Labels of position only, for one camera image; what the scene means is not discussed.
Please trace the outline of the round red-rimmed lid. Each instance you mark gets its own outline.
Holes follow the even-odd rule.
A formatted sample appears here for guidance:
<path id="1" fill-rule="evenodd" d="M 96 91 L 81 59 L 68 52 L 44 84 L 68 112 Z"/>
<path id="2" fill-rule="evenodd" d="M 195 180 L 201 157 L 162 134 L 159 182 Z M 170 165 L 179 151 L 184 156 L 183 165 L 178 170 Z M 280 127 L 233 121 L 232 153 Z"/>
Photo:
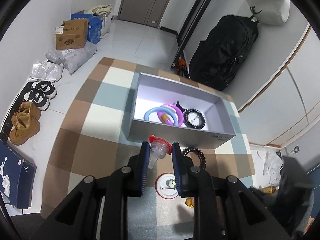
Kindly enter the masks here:
<path id="1" fill-rule="evenodd" d="M 178 196 L 175 176 L 173 173 L 163 173 L 155 181 L 157 194 L 164 199 L 174 199 Z"/>

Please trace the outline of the crumpled silver plastic bag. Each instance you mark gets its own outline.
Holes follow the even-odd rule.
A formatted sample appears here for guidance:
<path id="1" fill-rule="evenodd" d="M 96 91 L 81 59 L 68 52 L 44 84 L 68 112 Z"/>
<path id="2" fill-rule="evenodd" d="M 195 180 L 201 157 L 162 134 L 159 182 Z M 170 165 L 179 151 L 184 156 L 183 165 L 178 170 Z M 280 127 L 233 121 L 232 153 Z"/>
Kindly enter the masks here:
<path id="1" fill-rule="evenodd" d="M 63 66 L 48 61 L 39 61 L 33 64 L 28 82 L 48 81 L 57 82 L 61 79 Z"/>

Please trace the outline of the beige tote bag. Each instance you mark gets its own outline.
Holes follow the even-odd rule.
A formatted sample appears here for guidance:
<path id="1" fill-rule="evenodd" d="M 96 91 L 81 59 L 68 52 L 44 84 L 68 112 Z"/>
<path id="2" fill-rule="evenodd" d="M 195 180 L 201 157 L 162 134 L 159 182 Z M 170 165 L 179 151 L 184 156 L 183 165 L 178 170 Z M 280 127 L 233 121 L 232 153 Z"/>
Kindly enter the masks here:
<path id="1" fill-rule="evenodd" d="M 98 5 L 96 7 L 92 7 L 88 13 L 93 14 L 103 21 L 100 37 L 104 38 L 106 34 L 110 32 L 113 17 L 112 6 L 110 4 Z"/>

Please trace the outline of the grey cardboard box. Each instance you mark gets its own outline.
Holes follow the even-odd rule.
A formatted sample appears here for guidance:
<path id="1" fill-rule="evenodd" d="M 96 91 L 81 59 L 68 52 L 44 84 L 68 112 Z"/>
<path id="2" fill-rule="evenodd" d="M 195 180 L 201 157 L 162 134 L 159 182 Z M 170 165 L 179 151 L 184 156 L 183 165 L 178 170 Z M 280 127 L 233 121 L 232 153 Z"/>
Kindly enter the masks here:
<path id="1" fill-rule="evenodd" d="M 170 118 L 170 124 L 161 121 L 163 114 Z M 235 137 L 235 130 L 221 97 L 140 73 L 125 135 L 134 142 L 154 135 L 182 147 L 217 148 Z"/>

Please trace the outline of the black white sneaker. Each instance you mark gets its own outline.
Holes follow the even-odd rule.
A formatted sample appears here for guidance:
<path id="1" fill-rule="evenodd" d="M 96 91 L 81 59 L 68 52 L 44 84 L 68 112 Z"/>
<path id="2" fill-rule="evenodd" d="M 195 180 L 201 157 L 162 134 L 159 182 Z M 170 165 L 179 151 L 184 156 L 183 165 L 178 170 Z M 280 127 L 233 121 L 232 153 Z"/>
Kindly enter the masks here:
<path id="1" fill-rule="evenodd" d="M 32 84 L 32 88 L 43 92 L 48 99 L 53 99 L 57 96 L 54 84 L 49 81 L 36 81 Z"/>
<path id="2" fill-rule="evenodd" d="M 23 98 L 26 102 L 32 102 L 41 111 L 46 111 L 49 107 L 49 100 L 41 91 L 33 90 L 27 92 Z"/>

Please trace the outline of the black clothes rack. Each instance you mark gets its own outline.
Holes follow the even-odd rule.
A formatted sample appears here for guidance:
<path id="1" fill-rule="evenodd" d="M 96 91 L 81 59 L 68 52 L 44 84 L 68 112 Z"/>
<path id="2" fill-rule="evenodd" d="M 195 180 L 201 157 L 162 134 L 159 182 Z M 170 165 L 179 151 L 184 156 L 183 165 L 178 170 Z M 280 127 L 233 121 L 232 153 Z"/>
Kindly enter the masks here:
<path id="1" fill-rule="evenodd" d="M 180 32 L 178 33 L 178 50 L 171 65 L 171 69 L 176 66 L 178 59 L 183 56 L 183 51 L 210 2 L 211 0 L 196 0 L 192 6 Z"/>

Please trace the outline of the navy jordan shoe box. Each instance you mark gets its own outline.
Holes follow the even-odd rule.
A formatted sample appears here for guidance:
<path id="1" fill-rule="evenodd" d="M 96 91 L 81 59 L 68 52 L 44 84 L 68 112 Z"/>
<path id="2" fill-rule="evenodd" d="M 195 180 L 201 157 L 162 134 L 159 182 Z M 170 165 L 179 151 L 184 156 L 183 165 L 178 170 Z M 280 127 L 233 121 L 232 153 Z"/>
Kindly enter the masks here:
<path id="1" fill-rule="evenodd" d="M 1 142 L 1 193 L 18 209 L 31 207 L 36 166 Z"/>

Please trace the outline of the white plastic mailer bag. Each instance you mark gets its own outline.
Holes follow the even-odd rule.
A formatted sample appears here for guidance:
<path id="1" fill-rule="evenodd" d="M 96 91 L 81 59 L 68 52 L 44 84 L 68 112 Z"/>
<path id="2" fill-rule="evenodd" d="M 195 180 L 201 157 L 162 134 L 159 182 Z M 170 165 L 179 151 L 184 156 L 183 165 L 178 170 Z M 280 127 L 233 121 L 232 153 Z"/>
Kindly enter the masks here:
<path id="1" fill-rule="evenodd" d="M 72 75 L 97 52 L 97 46 L 89 41 L 83 48 L 56 50 L 49 49 L 45 53 L 48 61 L 61 64 Z"/>

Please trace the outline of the checkered plaid cloth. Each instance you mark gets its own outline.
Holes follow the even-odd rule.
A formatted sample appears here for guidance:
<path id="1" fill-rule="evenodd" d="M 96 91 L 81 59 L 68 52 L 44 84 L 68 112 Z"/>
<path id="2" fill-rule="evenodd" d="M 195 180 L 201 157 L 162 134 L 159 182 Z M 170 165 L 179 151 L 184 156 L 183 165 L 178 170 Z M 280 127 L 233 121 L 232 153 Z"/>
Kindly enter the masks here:
<path id="1" fill-rule="evenodd" d="M 170 72 L 102 58 L 70 103 L 53 144 L 43 182 L 42 217 L 48 217 L 85 176 L 109 176 L 139 152 L 140 143 L 127 141 L 124 128 L 140 73 L 198 86 Z M 164 199 L 156 193 L 155 180 L 165 172 L 172 172 L 170 157 L 159 160 L 148 172 L 143 196 L 128 200 L 131 239 L 191 236 L 193 211 L 184 199 Z"/>

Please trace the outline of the blue cardboard box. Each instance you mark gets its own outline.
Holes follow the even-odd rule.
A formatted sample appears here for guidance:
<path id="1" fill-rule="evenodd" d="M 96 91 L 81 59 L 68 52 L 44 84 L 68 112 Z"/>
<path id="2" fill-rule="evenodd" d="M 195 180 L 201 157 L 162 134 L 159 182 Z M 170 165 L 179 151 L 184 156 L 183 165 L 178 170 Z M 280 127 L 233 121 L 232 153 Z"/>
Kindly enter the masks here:
<path id="1" fill-rule="evenodd" d="M 93 14 L 74 13 L 71 14 L 71 20 L 87 19 L 88 20 L 88 32 L 87 40 L 92 44 L 100 42 L 101 30 L 103 21 Z"/>

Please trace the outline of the tan suede boot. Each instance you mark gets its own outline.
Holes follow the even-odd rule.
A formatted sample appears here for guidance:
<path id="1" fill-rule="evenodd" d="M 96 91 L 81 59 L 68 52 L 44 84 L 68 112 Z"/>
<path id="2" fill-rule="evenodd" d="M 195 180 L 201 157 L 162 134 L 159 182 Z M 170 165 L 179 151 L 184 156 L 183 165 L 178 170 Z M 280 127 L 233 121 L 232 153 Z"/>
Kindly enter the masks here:
<path id="1" fill-rule="evenodd" d="M 40 123 L 35 119 L 17 119 L 14 128 L 9 134 L 13 145 L 20 146 L 40 131 Z"/>
<path id="2" fill-rule="evenodd" d="M 29 115 L 36 120 L 39 120 L 39 118 L 41 117 L 41 111 L 32 102 L 22 102 L 18 111 L 16 111 L 11 117 L 12 125 L 16 125 L 18 117 Z"/>

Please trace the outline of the orange black small tool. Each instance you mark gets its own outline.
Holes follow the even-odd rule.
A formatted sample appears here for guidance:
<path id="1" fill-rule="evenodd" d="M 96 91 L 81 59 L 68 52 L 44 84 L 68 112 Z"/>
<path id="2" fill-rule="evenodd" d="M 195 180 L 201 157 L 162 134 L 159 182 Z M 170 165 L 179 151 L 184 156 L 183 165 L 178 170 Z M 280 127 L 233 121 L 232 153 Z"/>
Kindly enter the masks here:
<path id="1" fill-rule="evenodd" d="M 184 59 L 178 59 L 177 63 L 175 64 L 175 69 L 177 75 L 189 78 L 187 63 Z"/>

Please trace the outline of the orange yellow small toy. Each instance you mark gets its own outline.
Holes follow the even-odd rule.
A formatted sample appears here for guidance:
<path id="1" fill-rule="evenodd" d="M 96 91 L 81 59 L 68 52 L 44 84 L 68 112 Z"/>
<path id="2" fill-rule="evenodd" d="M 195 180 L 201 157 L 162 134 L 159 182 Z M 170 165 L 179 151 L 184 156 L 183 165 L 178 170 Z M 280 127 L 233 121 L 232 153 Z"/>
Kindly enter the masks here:
<path id="1" fill-rule="evenodd" d="M 164 123 L 164 124 L 170 124 L 171 120 L 170 118 L 166 115 L 166 114 L 163 114 L 161 116 L 161 121 Z"/>

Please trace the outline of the clear red-capped jar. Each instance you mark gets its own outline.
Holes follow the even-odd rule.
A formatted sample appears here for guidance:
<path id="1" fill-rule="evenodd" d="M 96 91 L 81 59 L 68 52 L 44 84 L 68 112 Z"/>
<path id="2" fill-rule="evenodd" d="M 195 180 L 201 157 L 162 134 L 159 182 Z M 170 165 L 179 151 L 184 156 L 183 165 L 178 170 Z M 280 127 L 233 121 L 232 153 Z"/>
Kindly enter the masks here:
<path id="1" fill-rule="evenodd" d="M 149 169 L 152 169 L 158 159 L 164 159 L 165 156 L 171 155 L 172 146 L 164 139 L 150 135 L 148 137 L 150 143 Z"/>

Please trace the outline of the grey brown door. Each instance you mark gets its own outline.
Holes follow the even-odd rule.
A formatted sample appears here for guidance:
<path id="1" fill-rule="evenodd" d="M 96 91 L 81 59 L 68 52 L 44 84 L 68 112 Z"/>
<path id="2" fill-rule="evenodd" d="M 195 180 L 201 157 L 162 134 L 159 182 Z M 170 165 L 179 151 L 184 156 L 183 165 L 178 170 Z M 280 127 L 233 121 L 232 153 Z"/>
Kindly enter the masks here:
<path id="1" fill-rule="evenodd" d="M 169 1 L 121 0 L 117 19 L 158 28 Z"/>

